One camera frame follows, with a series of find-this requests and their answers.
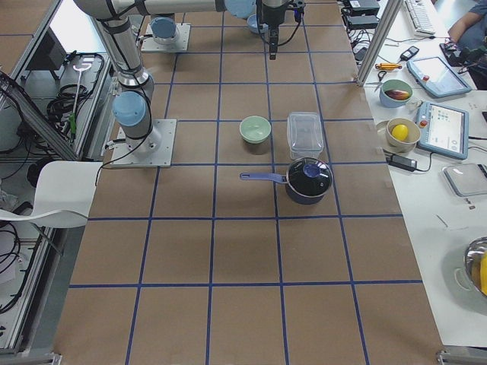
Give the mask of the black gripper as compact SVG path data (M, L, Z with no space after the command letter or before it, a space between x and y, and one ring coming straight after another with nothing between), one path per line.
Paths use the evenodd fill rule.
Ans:
M275 60L279 49L279 26L285 21L285 12L291 4L286 0L262 0L260 21L269 26L269 59Z

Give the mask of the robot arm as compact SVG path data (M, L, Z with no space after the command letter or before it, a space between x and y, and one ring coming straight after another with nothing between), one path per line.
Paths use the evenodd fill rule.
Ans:
M129 15L167 17L186 12L229 11L235 17L249 17L256 12L256 25L268 26L270 58L277 55L279 26L285 21L285 12L299 12L297 1L76 1L85 14L96 21L102 43L119 72L119 82L124 87L140 89L148 80L142 57L135 45Z

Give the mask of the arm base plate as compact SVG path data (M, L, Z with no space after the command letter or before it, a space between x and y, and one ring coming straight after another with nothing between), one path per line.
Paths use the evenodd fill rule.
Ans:
M175 119L153 119L152 131L142 141L126 138L119 127L117 138L125 139L113 148L110 166L114 168L170 167L176 136Z
M142 52L179 53L189 46L191 25L177 23L171 17L154 17L142 37Z

